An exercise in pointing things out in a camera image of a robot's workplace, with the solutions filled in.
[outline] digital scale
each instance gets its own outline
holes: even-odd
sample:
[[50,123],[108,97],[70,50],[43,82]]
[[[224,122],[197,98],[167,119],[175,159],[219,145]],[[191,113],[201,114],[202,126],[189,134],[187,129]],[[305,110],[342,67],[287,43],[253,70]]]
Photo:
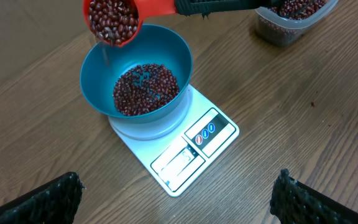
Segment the digital scale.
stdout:
[[182,194],[239,135],[238,126],[191,85],[180,104],[157,121],[128,124],[109,117],[109,122],[172,197]]

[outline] red measuring cup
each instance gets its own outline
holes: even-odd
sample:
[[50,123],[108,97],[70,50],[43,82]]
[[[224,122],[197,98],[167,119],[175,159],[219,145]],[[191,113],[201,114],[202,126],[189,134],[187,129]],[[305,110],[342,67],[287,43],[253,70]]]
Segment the red measuring cup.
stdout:
[[[96,35],[95,32],[91,29],[90,20],[89,20],[90,18],[89,8],[90,8],[90,3],[92,1],[93,0],[83,0],[83,15],[84,15],[86,26],[94,35]],[[126,40],[125,42],[119,45],[114,44],[119,47],[123,47],[124,45],[128,44],[131,40],[135,38],[135,36],[141,30],[143,21],[146,18],[152,16],[165,16],[165,15],[177,13],[174,0],[126,0],[126,1],[130,1],[131,6],[137,9],[139,15],[139,23],[137,26],[137,30],[134,32],[134,35],[130,39]],[[103,40],[103,42],[105,44],[111,45],[111,43],[106,40]]]

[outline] teal bowl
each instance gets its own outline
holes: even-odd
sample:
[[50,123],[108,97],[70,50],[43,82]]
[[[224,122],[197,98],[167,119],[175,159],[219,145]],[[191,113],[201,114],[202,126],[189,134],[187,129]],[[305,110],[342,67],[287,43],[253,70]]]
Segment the teal bowl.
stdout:
[[[109,58],[106,64],[103,48]],[[177,78],[179,94],[168,104],[153,112],[124,116],[114,106],[112,93],[118,78],[136,65],[164,64]],[[138,36],[124,47],[96,44],[86,56],[80,76],[82,93],[100,113],[129,123],[149,123],[174,110],[185,95],[193,72],[193,57],[185,40],[162,26],[144,24]]]

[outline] wood grain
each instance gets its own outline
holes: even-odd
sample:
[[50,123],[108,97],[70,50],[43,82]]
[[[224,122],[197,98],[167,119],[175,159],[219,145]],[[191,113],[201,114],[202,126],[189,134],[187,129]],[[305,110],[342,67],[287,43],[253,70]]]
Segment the wood grain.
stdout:
[[[37,2],[28,7],[40,10]],[[195,60],[191,84],[241,130],[179,198],[163,191],[83,98],[80,67],[91,48],[83,21],[31,57],[0,51],[12,65],[0,68],[0,205],[75,171],[87,187],[75,223],[278,223],[269,199],[288,168],[358,212],[358,0],[340,1],[285,49],[259,39],[254,19],[255,12],[238,11],[148,21],[185,38]],[[5,44],[24,41],[13,35]]]

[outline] red button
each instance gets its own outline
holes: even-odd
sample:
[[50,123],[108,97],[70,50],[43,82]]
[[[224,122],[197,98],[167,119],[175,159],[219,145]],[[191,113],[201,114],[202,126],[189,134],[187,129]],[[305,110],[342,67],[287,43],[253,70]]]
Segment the red button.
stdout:
[[197,143],[197,145],[200,145],[203,143],[203,137],[199,134],[197,134],[197,136],[196,136],[196,143]]

